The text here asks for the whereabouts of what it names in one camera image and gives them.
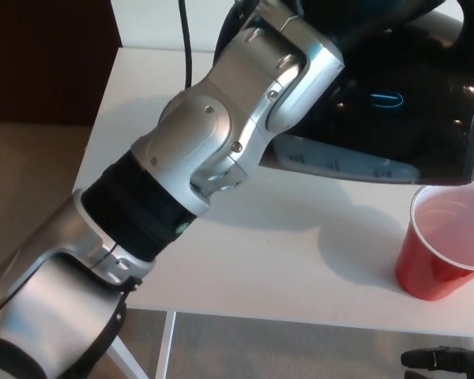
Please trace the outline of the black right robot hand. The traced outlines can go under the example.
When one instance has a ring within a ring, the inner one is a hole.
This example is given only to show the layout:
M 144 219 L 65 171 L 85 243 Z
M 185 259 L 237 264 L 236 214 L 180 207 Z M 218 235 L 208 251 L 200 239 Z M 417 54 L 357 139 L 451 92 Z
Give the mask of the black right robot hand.
M 474 350 L 461 347 L 429 347 L 401 354 L 401 364 L 407 369 L 405 378 L 426 378 L 416 370 L 462 373 L 474 378 Z

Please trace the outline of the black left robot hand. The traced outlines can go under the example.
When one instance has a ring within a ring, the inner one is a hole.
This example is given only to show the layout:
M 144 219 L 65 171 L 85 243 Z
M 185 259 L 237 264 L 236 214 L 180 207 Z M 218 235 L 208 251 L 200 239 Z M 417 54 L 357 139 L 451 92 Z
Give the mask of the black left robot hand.
M 304 0 L 283 4 L 342 52 L 362 39 L 371 24 L 386 11 L 385 1 Z M 257 5 L 257 1 L 238 1 L 231 7 L 220 30 L 215 55 L 236 36 Z

